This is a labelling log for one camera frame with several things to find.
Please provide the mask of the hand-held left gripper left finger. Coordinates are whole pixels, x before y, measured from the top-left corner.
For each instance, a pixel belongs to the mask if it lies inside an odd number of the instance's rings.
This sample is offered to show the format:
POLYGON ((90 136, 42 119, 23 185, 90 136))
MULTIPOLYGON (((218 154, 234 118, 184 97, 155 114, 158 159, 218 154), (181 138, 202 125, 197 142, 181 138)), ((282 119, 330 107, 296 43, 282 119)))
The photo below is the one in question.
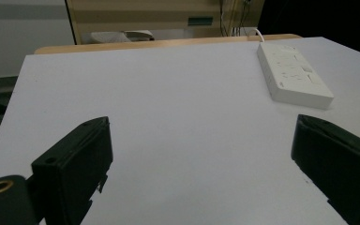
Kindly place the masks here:
POLYGON ((48 225, 80 225, 113 163, 110 121, 86 121, 32 162, 42 216, 48 225))

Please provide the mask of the green label plate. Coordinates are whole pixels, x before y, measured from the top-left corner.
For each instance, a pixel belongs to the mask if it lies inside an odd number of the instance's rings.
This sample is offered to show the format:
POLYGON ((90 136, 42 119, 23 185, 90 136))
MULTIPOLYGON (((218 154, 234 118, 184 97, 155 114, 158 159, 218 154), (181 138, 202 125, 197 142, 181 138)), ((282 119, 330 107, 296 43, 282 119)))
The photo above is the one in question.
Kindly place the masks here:
POLYGON ((189 17, 188 26, 210 26, 213 23, 212 17, 189 17))

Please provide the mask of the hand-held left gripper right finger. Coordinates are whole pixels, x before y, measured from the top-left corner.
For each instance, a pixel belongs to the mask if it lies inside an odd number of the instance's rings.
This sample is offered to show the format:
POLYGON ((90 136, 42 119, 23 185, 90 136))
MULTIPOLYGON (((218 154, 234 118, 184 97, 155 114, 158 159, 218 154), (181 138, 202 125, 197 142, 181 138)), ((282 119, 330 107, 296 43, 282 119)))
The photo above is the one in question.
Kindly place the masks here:
POLYGON ((349 225, 360 225, 360 138, 328 121, 300 114, 292 160, 349 225))

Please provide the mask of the beige wooden cabinet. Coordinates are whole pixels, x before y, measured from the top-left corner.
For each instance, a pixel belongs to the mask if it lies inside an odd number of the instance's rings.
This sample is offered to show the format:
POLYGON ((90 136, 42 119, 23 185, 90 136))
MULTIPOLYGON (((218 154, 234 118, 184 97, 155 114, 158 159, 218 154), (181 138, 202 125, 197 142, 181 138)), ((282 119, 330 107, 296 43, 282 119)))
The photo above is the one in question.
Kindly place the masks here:
POLYGON ((256 27, 265 0, 65 0, 74 40, 93 32, 184 29, 196 38, 229 36, 256 27), (212 17, 210 26, 188 26, 189 17, 212 17))

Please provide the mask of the white power strip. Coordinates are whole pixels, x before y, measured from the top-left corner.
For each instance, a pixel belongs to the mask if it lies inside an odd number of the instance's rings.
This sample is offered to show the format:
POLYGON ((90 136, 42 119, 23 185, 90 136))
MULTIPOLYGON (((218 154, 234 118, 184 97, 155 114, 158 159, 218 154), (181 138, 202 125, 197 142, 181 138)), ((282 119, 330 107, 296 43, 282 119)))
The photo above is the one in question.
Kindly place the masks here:
POLYGON ((257 56, 274 101, 326 110, 333 93, 294 47, 261 42, 257 56))

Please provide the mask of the white chair seat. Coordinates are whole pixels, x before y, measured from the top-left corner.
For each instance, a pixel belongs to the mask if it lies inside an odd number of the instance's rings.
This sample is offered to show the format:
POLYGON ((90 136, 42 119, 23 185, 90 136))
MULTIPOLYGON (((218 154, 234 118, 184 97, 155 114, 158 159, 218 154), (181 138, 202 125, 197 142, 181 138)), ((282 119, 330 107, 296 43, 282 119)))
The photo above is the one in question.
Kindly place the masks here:
POLYGON ((153 34, 148 30, 93 32, 90 34, 93 43, 121 43, 154 40, 153 34))

